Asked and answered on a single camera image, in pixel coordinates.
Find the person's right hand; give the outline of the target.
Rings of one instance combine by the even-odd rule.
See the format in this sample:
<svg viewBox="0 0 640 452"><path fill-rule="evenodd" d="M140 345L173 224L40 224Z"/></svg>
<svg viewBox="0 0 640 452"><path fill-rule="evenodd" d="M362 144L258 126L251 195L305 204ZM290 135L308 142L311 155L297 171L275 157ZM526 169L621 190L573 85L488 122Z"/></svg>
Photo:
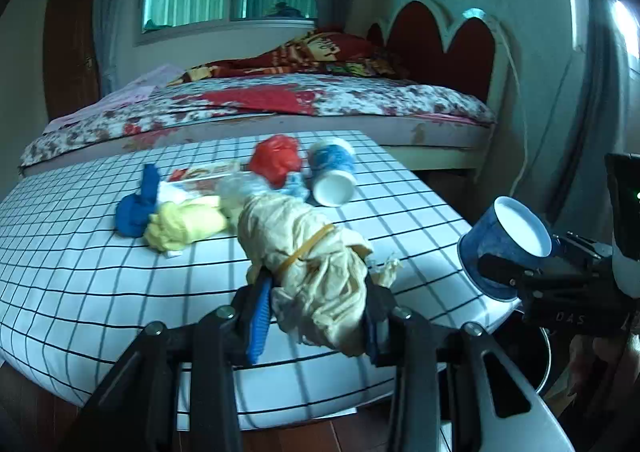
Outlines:
<svg viewBox="0 0 640 452"><path fill-rule="evenodd" d="M622 401L634 390L639 377L639 337L575 336L570 342L568 372L571 396L588 387L601 386L606 400Z"/></svg>

